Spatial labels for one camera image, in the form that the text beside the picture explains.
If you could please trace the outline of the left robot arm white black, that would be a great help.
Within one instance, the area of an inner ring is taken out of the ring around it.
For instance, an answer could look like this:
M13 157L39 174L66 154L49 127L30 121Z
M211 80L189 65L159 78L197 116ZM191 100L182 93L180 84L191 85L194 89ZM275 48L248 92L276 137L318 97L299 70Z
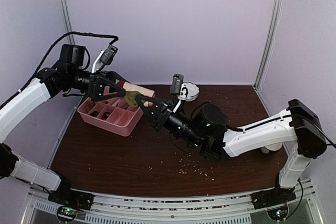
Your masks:
M1 178L14 177L40 186L64 205L71 205L76 199L70 181L19 157L4 142L26 116L62 91L77 89L96 102L125 96L126 90L117 85L123 78L116 72L103 70L112 63L117 47L109 45L102 51L91 71L81 68L85 51L84 46L63 45L56 68L44 68L34 74L25 88L1 106Z

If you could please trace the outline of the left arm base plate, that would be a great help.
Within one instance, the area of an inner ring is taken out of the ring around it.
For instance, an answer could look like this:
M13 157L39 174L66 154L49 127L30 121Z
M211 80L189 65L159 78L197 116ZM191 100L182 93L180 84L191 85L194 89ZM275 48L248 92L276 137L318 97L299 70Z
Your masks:
M90 210L94 195L71 188L70 183L61 182L56 190L44 189L48 200L76 210Z

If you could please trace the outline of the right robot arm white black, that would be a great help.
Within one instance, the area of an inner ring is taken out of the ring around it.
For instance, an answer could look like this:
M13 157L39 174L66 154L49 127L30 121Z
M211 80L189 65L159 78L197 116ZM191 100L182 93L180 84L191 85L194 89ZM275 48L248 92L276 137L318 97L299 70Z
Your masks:
M190 116L183 112L184 102L194 101L199 92L195 84L186 84L183 75L175 74L170 88L172 101L155 98L146 91L139 91L135 101L154 129L167 129L190 147L200 147L201 154L208 158L230 159L258 148L272 153L280 150L284 142L292 142L275 188L269 192L274 204L289 196L289 190L295 187L310 161L327 149L329 139L318 116L297 99L290 100L286 109L267 119L232 127L227 115L211 102L202 103Z

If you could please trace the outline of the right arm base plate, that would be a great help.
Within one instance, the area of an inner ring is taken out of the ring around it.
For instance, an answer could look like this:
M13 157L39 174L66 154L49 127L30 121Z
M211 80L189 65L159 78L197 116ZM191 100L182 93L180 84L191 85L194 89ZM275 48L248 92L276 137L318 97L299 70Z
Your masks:
M273 188L251 194L254 209L268 208L281 205L296 199L294 189Z

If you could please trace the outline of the striped beige brown sock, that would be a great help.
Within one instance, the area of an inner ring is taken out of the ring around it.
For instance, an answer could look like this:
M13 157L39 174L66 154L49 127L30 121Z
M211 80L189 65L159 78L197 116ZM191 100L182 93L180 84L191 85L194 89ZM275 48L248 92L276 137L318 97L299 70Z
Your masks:
M119 81L117 85L125 89L124 99L126 100L127 104L133 108L139 107L139 105L136 102L136 97L138 95L143 95L143 96L150 97L150 98L153 98L155 96L154 90L147 89L142 86L135 85L135 84L131 84L126 81Z

